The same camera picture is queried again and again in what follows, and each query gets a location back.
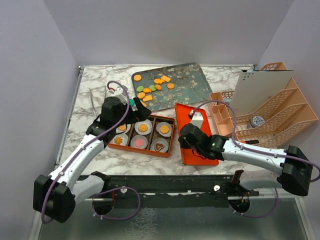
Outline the round biscuit cookie front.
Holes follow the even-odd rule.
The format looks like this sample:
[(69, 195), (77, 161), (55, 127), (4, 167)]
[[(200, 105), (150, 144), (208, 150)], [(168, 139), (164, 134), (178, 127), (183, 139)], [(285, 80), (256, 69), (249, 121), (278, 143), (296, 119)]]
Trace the round biscuit cookie front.
[(142, 133), (145, 133), (148, 130), (148, 125), (145, 123), (142, 123), (138, 126), (138, 130)]

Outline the orange tin lid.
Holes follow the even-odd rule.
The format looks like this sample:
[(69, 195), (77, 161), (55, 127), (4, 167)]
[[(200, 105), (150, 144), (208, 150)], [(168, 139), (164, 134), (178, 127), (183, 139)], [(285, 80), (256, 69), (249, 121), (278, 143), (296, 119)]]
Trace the orange tin lid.
[(217, 166), (219, 161), (209, 153), (212, 132), (206, 111), (200, 108), (190, 117), (194, 107), (177, 103), (174, 109), (182, 163), (189, 166)]

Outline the orange cookie tin box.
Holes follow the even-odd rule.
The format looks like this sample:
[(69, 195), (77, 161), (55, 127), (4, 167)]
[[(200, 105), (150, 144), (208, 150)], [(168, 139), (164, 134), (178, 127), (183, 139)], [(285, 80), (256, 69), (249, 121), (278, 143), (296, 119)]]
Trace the orange cookie tin box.
[(175, 134), (175, 119), (150, 115), (147, 120), (122, 125), (108, 144), (111, 149), (168, 158)]

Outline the pink round macaron cookie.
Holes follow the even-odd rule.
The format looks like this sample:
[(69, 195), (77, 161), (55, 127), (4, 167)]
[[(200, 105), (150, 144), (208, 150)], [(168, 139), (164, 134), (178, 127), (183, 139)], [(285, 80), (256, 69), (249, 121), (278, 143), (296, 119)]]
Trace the pink round macaron cookie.
[(135, 146), (138, 148), (142, 148), (145, 145), (145, 143), (146, 143), (145, 140), (142, 138), (138, 138), (134, 142)]

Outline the brown heart chocolate cookie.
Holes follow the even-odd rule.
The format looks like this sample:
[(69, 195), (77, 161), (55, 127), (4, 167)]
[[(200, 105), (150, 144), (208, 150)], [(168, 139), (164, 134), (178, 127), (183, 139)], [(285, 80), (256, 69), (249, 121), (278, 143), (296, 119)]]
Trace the brown heart chocolate cookie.
[(166, 146), (162, 143), (162, 142), (157, 142), (155, 145), (154, 145), (154, 150), (156, 152), (161, 152), (162, 150), (164, 150), (166, 148)]

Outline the orange flower shaped cookie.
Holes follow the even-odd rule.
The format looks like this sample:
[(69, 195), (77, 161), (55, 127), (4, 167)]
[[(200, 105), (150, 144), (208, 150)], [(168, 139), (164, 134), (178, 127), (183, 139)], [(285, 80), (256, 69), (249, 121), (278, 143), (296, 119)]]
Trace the orange flower shaped cookie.
[(115, 145), (121, 145), (123, 143), (123, 138), (120, 136), (116, 136), (113, 141)]

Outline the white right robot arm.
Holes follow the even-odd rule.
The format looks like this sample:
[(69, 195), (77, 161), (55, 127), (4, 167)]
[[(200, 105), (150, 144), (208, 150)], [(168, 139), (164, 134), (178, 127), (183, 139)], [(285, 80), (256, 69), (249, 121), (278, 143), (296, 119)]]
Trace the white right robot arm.
[(296, 146), (272, 149), (239, 142), (218, 134), (207, 135), (201, 130), (202, 116), (195, 108), (188, 113), (190, 121), (181, 127), (178, 142), (181, 149), (197, 152), (206, 160), (235, 161), (260, 167), (259, 171), (234, 174), (229, 189), (240, 196), (254, 188), (282, 188), (290, 194), (305, 197), (309, 193), (315, 164)]

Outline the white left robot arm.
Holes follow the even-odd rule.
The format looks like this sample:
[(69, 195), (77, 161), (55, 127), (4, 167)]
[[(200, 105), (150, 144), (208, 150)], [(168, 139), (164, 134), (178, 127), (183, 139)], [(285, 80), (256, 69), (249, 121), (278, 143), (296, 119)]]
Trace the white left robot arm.
[(96, 171), (84, 180), (79, 177), (116, 136), (116, 129), (137, 119), (128, 94), (105, 98), (100, 115), (67, 160), (49, 175), (39, 175), (34, 181), (33, 209), (41, 214), (43, 224), (64, 223), (80, 202), (91, 196), (103, 198), (110, 193), (107, 175)]

